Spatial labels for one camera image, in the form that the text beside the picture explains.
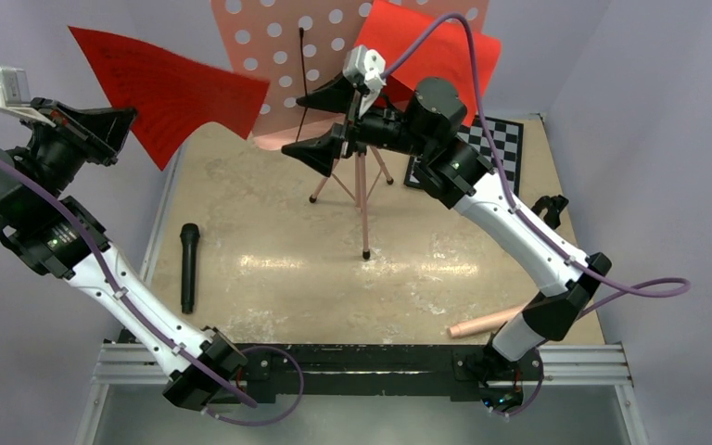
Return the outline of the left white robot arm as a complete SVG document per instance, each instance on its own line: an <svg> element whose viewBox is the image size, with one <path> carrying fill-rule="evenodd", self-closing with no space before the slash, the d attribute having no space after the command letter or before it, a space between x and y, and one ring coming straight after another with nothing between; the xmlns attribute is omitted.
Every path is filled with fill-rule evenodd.
<svg viewBox="0 0 712 445"><path fill-rule="evenodd" d="M134 108L77 109L36 97L4 105L32 132L26 146L0 148L0 243L29 269L52 275L110 312L167 377L165 398L204 410L220 391L253 406L233 383L247 360L214 328L179 318L147 288L105 227L65 188L87 163L116 163Z"/></svg>

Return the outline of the red sheet music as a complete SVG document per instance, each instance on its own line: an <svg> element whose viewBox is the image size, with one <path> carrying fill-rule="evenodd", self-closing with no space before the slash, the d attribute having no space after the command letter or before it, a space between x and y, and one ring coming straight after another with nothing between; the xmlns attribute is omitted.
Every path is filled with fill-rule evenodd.
<svg viewBox="0 0 712 445"><path fill-rule="evenodd" d="M462 14L473 33L479 87L475 88L464 28L448 20L435 31L398 69L390 74L383 94L394 105L411 99L416 85L427 77L449 81L467 107L465 124L477 114L477 101L486 93L500 57L502 44L481 32L488 1L374 1L355 41L376 50L389 66L422 34L434 19L450 12Z"/></svg>
<svg viewBox="0 0 712 445"><path fill-rule="evenodd" d="M242 138L254 128L268 81L116 33L79 27L70 32L111 106L136 110L132 132L159 169L206 123Z"/></svg>

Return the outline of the black microphone desk stand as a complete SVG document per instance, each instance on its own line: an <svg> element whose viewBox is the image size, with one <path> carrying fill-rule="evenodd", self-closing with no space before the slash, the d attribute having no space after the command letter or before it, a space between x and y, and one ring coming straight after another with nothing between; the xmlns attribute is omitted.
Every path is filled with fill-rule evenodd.
<svg viewBox="0 0 712 445"><path fill-rule="evenodd" d="M563 195L542 196L534 203L531 210L555 230L561 225L561 214L568 204L569 199Z"/></svg>

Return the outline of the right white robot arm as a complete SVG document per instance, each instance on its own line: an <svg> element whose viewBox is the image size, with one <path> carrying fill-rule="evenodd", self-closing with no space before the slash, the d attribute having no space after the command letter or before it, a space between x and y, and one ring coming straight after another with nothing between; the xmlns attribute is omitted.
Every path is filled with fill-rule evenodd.
<svg viewBox="0 0 712 445"><path fill-rule="evenodd" d="M502 185L495 164L458 134L466 114L456 88L427 77L403 111L360 111L367 87L343 75L298 98L304 108L342 113L345 120L316 138L282 147L284 155L328 176L335 159L362 146L414 156L423 190L484 230L528 273L539 292L494 334L483 353L486 370L505 377L545 340L559 341L600 285L612 262L566 242Z"/></svg>

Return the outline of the black microphone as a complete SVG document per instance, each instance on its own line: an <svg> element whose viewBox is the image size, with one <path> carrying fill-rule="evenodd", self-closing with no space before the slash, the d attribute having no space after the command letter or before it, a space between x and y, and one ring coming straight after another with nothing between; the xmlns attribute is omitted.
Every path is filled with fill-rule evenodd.
<svg viewBox="0 0 712 445"><path fill-rule="evenodd" d="M181 309L183 314L192 314L195 308L199 238L199 227L196 224L188 222L182 226L180 240L182 244Z"/></svg>

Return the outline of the pink tripod music stand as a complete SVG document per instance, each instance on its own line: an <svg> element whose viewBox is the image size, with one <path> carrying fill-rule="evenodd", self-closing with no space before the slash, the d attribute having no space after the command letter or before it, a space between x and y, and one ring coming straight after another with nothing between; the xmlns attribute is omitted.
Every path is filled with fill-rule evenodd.
<svg viewBox="0 0 712 445"><path fill-rule="evenodd" d="M355 158L357 197L369 197L368 152L388 149L417 159L422 189L449 209L465 211L478 195L499 191L502 166L459 135L465 121L480 115L478 98L500 45L479 47L466 18L449 13L436 19L387 2L373 4L357 44L343 68L327 83L293 97L293 106L340 114L344 120L320 136L287 143L282 152L331 178L341 159Z"/></svg>

